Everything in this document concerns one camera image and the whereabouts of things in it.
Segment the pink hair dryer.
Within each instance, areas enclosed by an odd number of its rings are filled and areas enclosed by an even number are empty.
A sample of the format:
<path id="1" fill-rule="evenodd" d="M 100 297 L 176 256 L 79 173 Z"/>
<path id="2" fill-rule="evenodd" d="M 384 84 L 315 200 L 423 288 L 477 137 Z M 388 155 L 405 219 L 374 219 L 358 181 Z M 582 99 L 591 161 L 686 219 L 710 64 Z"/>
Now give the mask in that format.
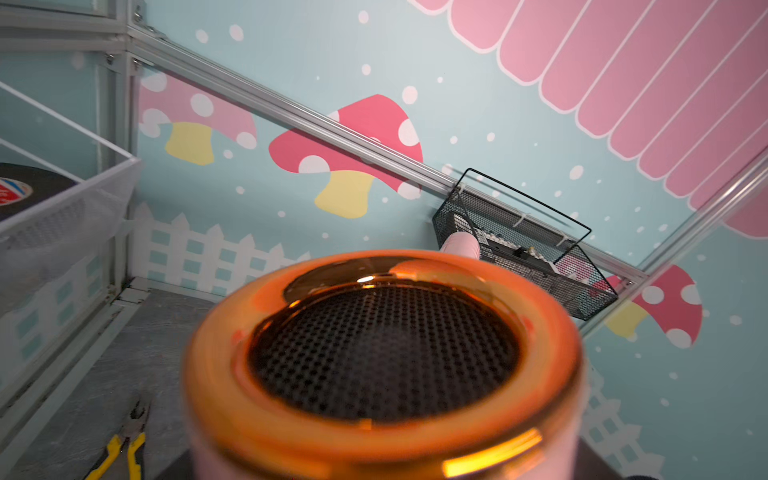
<path id="1" fill-rule="evenodd" d="M 182 367 L 198 479 L 569 479 L 587 372 L 563 307 L 496 265 L 344 253 L 266 274 Z"/>

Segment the black comb in basket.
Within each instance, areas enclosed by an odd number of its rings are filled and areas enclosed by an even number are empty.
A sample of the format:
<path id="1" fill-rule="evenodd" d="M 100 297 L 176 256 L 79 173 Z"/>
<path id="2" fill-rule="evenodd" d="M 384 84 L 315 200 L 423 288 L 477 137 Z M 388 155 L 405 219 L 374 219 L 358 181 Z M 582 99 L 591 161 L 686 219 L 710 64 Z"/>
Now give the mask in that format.
<path id="1" fill-rule="evenodd" d="M 558 275 L 557 267 L 536 250 L 517 245 L 501 236 L 486 232 L 472 224 L 465 216 L 454 213 L 457 231 L 473 234 L 479 243 L 480 259 L 515 272 L 521 276 Z"/>

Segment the black red tape measure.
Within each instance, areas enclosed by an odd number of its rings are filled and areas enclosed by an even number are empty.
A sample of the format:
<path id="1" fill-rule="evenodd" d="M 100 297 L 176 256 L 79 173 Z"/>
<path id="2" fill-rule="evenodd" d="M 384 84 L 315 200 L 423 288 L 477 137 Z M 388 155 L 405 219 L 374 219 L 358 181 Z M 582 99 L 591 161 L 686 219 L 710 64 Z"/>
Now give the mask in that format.
<path id="1" fill-rule="evenodd" d="M 0 220 L 4 221 L 76 185 L 46 169 L 13 163 L 1 164 Z"/>

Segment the yellow handled pliers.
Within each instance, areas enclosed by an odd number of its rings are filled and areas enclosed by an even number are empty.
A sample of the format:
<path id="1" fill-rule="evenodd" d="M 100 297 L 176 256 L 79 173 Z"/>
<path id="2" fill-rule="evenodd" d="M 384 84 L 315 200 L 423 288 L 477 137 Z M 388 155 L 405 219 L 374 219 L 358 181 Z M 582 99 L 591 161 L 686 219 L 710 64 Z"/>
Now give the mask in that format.
<path id="1" fill-rule="evenodd" d="M 124 417 L 121 427 L 111 436 L 95 463 L 83 476 L 85 480 L 144 480 L 146 467 L 146 424 L 151 401 L 140 396 Z"/>

